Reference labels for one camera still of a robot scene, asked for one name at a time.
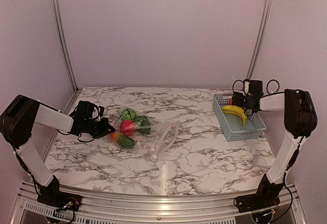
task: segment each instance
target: gray basket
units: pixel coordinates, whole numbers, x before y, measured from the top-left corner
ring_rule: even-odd
[[[248,117],[247,123],[243,126],[242,120],[232,114],[224,114],[221,107],[229,105],[230,97],[214,95],[213,109],[218,118],[219,124],[224,132],[226,141],[238,141],[258,138],[266,129],[258,113]]]

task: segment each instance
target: marble table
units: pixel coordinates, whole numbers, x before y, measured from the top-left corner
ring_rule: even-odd
[[[226,142],[212,109],[223,90],[178,88],[84,88],[78,101],[105,107],[109,120],[121,107],[157,119],[180,120],[175,144],[155,162],[121,150],[108,137],[81,143],[58,135],[46,165],[60,183],[99,191],[197,195],[255,189],[274,162],[270,145],[258,139]]]

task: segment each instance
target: transparent bag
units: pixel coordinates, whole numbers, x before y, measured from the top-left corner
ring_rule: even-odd
[[[119,109],[111,125],[116,130],[110,135],[113,143],[151,160],[156,160],[159,153],[171,148],[179,129],[179,121],[154,119],[131,108]]]

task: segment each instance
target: white marble surface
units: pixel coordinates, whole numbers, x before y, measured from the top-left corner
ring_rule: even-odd
[[[177,141],[151,162],[108,138],[91,143],[58,135],[46,160],[63,185],[132,194],[195,195],[255,189],[274,161],[264,136],[226,142],[212,109],[222,90],[177,88],[84,88],[79,100],[121,106],[158,119],[179,119]]]

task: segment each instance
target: green vegetable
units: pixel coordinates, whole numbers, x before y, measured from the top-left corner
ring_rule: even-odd
[[[144,115],[137,116],[133,120],[133,122],[135,124],[135,128],[137,132],[141,133],[144,136],[151,133],[151,123],[147,116]]]
[[[133,120],[136,117],[136,112],[131,108],[125,108],[121,112],[121,120]]]
[[[120,148],[123,149],[132,149],[135,146],[135,141],[132,138],[125,136],[123,134],[119,134],[116,143]]]

